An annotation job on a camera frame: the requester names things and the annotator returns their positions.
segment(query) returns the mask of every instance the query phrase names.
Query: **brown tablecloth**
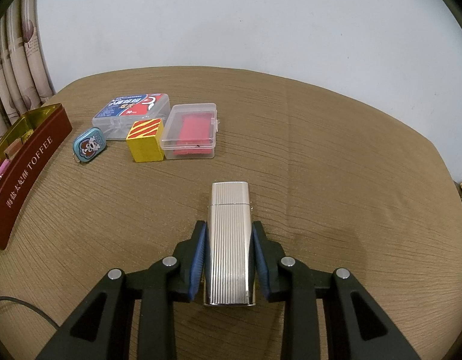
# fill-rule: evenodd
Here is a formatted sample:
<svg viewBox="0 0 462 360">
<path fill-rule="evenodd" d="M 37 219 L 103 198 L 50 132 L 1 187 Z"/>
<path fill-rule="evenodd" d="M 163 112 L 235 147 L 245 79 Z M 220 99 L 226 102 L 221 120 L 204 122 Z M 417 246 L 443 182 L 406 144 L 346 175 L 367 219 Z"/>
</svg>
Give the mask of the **brown tablecloth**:
<svg viewBox="0 0 462 360">
<path fill-rule="evenodd" d="M 125 142 L 110 142 L 91 163 L 73 162 L 72 141 L 109 100 L 153 92 L 172 105 L 217 104 L 214 159 L 140 164 Z M 99 74 L 53 101 L 74 130 L 0 251 L 0 295 L 61 323 L 108 269 L 144 269 L 187 239 L 206 219 L 211 183 L 244 180 L 270 238 L 312 268 L 349 268 L 424 360 L 441 359 L 461 331 L 462 205 L 434 146 L 401 122 L 312 85 L 207 67 Z M 194 302 L 175 315 L 179 359 L 279 358 L 281 304 Z M 31 311 L 0 306 L 0 337 L 16 360 L 32 359 L 52 333 Z"/>
</svg>

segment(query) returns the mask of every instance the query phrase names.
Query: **red and blue label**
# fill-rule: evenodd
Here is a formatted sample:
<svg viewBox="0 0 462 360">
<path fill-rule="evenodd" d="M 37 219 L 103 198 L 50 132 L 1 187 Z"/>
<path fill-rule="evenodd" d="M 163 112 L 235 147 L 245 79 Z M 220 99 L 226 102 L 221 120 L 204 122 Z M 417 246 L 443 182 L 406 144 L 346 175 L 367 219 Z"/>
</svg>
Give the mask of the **red and blue label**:
<svg viewBox="0 0 462 360">
<path fill-rule="evenodd" d="M 162 96 L 162 93 L 154 93 L 116 97 L 95 117 L 146 115 Z"/>
</svg>

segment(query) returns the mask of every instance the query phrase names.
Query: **cord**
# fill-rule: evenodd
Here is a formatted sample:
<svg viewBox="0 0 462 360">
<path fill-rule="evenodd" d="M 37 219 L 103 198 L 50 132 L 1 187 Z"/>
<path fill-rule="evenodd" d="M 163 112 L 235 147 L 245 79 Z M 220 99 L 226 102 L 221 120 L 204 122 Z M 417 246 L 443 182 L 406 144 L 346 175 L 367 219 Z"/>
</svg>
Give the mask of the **cord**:
<svg viewBox="0 0 462 360">
<path fill-rule="evenodd" d="M 14 303 L 18 303 L 20 305 L 26 306 L 28 309 L 31 309 L 32 311 L 37 312 L 42 318 L 48 321 L 52 325 L 52 327 L 55 328 L 55 330 L 59 329 L 59 325 L 49 315 L 47 315 L 44 311 L 42 311 L 38 307 L 24 300 L 13 298 L 10 296 L 0 296 L 0 302 L 2 302 L 3 300 L 8 300 L 9 302 L 14 302 Z"/>
</svg>

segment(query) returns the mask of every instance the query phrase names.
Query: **small blue tin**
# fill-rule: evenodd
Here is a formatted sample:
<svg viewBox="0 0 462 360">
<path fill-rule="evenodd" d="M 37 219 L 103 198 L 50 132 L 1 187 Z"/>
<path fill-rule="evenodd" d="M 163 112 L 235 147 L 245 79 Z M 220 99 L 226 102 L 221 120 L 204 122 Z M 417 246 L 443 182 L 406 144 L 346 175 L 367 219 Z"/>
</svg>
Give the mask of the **small blue tin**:
<svg viewBox="0 0 462 360">
<path fill-rule="evenodd" d="M 106 147 L 106 138 L 97 127 L 90 128 L 74 140 L 72 149 L 77 162 L 89 162 Z"/>
</svg>

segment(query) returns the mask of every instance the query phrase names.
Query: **transparent plastic box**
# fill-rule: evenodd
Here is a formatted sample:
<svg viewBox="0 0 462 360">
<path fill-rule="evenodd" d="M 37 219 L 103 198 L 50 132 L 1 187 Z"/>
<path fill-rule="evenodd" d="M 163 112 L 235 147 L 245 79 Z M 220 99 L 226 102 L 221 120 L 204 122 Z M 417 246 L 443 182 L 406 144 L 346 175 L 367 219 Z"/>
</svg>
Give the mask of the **transparent plastic box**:
<svg viewBox="0 0 462 360">
<path fill-rule="evenodd" d="M 165 93 L 116 97 L 92 118 L 92 125 L 100 128 L 107 140 L 126 140 L 134 122 L 161 118 L 165 125 L 170 111 Z"/>
<path fill-rule="evenodd" d="M 213 158 L 216 104 L 180 104 L 171 109 L 160 144 L 166 159 Z"/>
</svg>

